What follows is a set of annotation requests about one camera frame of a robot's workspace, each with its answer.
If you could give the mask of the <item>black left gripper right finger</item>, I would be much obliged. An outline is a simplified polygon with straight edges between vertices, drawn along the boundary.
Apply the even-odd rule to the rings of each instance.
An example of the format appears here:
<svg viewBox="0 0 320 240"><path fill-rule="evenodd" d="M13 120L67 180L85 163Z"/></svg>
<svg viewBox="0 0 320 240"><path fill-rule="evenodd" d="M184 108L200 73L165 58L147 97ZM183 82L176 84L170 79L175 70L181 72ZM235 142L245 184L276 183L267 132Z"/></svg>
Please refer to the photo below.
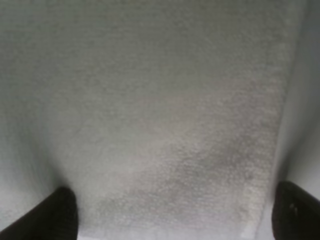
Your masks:
<svg viewBox="0 0 320 240"><path fill-rule="evenodd" d="M320 201L290 181L278 183L271 215L276 240L318 240Z"/></svg>

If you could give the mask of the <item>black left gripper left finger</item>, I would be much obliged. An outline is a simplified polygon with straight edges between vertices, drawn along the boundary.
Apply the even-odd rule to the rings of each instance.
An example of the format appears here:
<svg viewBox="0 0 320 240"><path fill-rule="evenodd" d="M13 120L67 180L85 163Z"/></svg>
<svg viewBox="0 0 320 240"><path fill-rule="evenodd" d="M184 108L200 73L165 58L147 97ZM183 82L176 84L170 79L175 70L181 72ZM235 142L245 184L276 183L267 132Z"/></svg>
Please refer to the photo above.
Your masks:
<svg viewBox="0 0 320 240"><path fill-rule="evenodd" d="M79 214L75 193L60 187L0 232L2 240L76 240Z"/></svg>

